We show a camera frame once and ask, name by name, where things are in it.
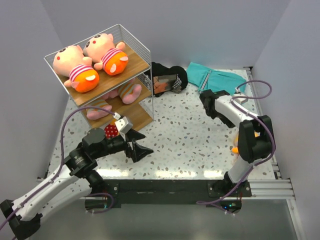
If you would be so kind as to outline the yellow frog plush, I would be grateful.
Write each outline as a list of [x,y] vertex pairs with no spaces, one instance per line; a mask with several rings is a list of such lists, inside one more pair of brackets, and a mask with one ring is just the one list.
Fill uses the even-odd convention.
[[232,147],[232,153],[234,154],[239,154],[239,149],[238,149],[238,140],[239,140],[239,134],[235,136],[234,142],[233,142],[233,147]]
[[107,139],[111,139],[119,135],[119,131],[116,127],[116,119],[113,119],[108,125],[104,127],[104,133]]

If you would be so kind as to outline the pink frog plush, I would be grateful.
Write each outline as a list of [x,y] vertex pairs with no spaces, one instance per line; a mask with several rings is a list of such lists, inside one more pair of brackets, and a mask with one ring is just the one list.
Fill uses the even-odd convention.
[[120,97],[126,105],[132,104],[141,94],[142,86],[139,83],[134,83],[135,78],[132,78],[126,83],[121,84],[115,89],[107,92],[102,96],[104,100]]
[[[90,102],[88,104],[88,106],[91,106],[91,107],[98,107],[98,108],[101,108],[101,109],[106,109],[108,111],[111,111],[112,110],[112,106],[109,105],[105,99],[103,98],[97,98],[95,99],[94,101]],[[103,118],[105,116],[107,116],[109,113],[108,112],[105,112],[103,110],[100,110],[100,109],[96,109],[96,108],[90,108],[90,109],[87,109],[86,111],[86,117],[89,119],[89,120],[98,120],[100,118]]]

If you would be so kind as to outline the large black-haired boy plush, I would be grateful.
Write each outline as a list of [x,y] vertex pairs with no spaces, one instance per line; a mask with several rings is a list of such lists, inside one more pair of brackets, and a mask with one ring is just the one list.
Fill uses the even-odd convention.
[[92,59],[95,70],[104,70],[108,75],[115,76],[121,74],[128,64],[129,57],[124,52],[125,48],[123,41],[114,44],[111,33],[100,33],[85,44],[83,54]]

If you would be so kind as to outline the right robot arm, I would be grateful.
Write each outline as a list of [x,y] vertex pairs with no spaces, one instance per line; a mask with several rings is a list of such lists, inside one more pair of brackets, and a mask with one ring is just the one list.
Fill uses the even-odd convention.
[[225,90],[213,92],[209,89],[199,98],[207,116],[213,120],[218,118],[229,128],[238,128],[238,157],[223,179],[212,185],[215,191],[233,197],[241,190],[240,185],[253,168],[274,154],[276,145],[271,118],[252,113],[242,106],[250,97],[240,92],[230,95]]

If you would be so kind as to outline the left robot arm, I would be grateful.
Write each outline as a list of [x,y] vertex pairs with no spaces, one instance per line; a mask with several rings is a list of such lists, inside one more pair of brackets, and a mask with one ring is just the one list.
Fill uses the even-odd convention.
[[4,223],[9,224],[17,240],[26,240],[40,229],[41,219],[45,216],[41,210],[69,185],[85,179],[86,191],[92,196],[99,196],[105,183],[95,170],[97,159],[124,152],[127,158],[136,163],[154,152],[137,143],[144,138],[145,135],[133,129],[113,138],[107,138],[101,128],[91,129],[77,147],[62,158],[62,164],[45,180],[20,198],[6,199],[0,204],[6,218]]

